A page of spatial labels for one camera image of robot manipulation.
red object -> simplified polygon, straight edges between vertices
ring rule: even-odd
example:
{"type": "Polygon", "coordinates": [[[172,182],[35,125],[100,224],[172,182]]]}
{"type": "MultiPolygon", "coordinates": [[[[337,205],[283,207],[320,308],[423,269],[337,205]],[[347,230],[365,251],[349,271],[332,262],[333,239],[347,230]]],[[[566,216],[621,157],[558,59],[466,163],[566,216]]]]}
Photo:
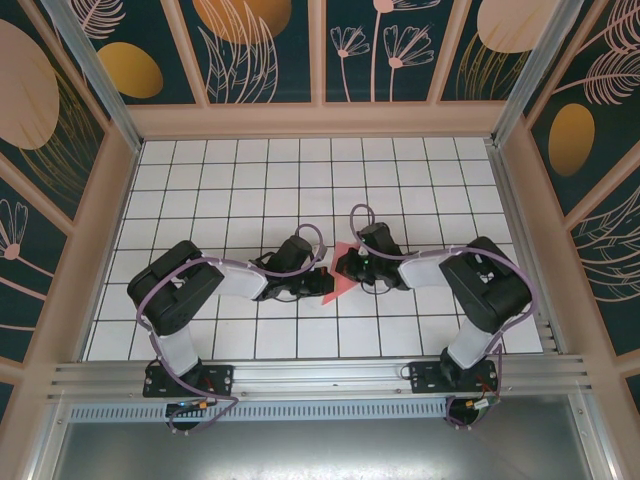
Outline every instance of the red object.
{"type": "Polygon", "coordinates": [[[338,263],[338,259],[342,257],[345,253],[349,251],[350,248],[358,248],[357,243],[344,243],[344,242],[336,242],[336,249],[333,255],[333,262],[331,262],[331,275],[335,278],[335,288],[333,292],[327,294],[322,299],[322,305],[326,305],[327,303],[335,300],[343,293],[348,292],[353,287],[358,285],[358,282],[354,282],[349,280],[347,277],[340,275],[336,272],[336,263],[338,263]]]}

black mounting plate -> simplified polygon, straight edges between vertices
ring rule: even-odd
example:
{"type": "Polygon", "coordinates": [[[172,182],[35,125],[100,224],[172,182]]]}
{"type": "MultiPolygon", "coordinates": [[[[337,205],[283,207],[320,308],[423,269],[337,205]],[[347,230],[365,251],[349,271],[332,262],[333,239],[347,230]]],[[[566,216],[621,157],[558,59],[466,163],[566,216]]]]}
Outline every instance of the black mounting plate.
{"type": "Polygon", "coordinates": [[[478,377],[493,390],[498,388],[496,366],[491,360],[482,360],[467,370],[457,386],[451,385],[442,375],[439,361],[411,362],[407,368],[413,393],[482,392],[482,382],[478,377]]]}
{"type": "MultiPolygon", "coordinates": [[[[145,398],[193,398],[196,394],[178,385],[161,365],[145,369],[145,398]]],[[[204,365],[196,388],[216,395],[231,395],[233,386],[233,365],[204,365]]]]}

